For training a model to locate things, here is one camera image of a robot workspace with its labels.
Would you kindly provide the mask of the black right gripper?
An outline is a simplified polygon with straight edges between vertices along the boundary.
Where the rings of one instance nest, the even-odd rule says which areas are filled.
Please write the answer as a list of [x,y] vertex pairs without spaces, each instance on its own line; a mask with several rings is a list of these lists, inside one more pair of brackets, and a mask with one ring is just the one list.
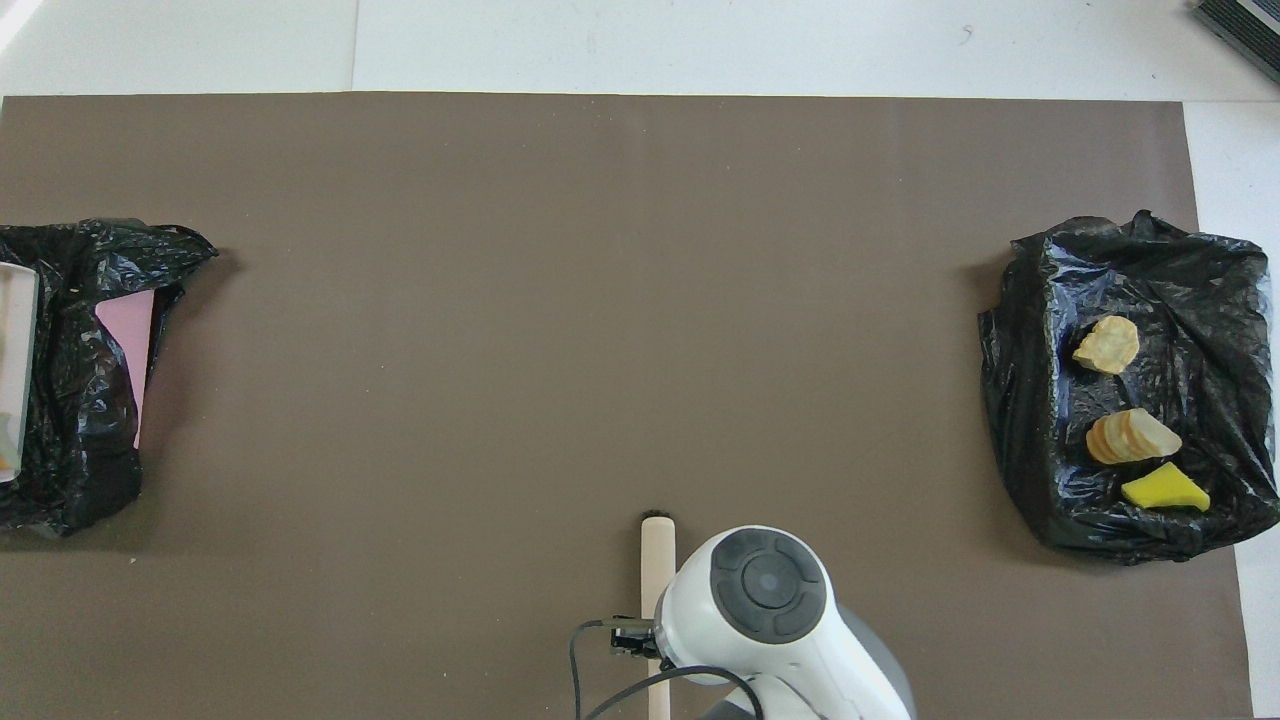
[[611,620],[611,652],[636,659],[660,659],[653,620]]

